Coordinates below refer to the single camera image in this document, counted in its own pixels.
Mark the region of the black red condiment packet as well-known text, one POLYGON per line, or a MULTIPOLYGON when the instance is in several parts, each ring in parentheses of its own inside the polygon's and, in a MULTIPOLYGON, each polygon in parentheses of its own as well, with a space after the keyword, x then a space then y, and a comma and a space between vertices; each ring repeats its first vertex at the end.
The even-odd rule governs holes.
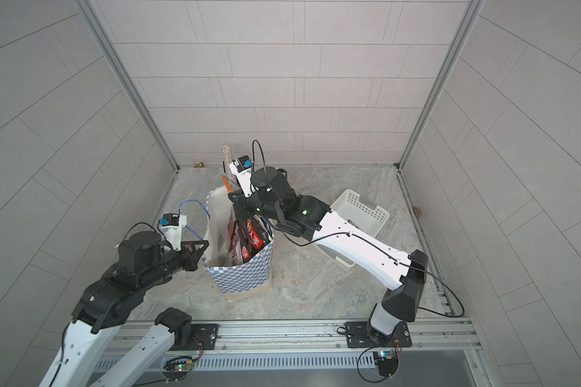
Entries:
POLYGON ((229 220, 228 234, 231 266, 239 266, 251 261, 273 240, 270 229, 257 215, 247 222, 240 222, 232 217, 229 220))

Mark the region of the blue checkered paper bag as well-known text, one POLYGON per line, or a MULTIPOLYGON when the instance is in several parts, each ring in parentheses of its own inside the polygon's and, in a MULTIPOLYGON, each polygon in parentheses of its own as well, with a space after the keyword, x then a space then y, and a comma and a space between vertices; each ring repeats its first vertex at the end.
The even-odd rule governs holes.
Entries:
POLYGON ((210 191, 203 207, 208 225, 204 269, 230 302, 273 289, 274 232, 257 216, 240 221, 224 187, 210 191))

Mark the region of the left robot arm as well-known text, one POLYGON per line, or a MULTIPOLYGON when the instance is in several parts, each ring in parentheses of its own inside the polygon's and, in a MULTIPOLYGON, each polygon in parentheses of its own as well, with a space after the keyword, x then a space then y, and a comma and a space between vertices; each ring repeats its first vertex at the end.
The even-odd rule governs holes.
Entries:
MULTIPOLYGON (((106 348, 143 303, 146 292, 170 282, 174 274, 194 272, 208 248, 206 240, 171 242, 156 231, 137 232, 118 246, 119 260, 89 285, 63 330, 61 346, 43 386, 86 386, 106 348)), ((97 386, 133 386, 171 349, 194 346, 196 356, 169 362, 167 374, 177 380, 192 370, 206 344, 192 329, 192 317, 169 308, 156 317, 142 339, 96 382, 97 386)))

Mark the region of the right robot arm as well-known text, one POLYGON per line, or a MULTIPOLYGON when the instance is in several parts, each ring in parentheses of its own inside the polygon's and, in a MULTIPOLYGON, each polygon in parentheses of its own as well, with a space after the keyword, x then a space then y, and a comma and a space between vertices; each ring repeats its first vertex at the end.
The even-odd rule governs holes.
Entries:
POLYGON ((243 167, 232 162, 229 171, 239 188, 229 193, 241 221, 261 216, 274 230, 295 242, 327 248, 366 269, 386 287, 366 324, 361 339, 383 347, 395 329, 416 319, 426 283, 427 256, 392 248, 359 230, 327 203, 295 193, 284 169, 243 167))

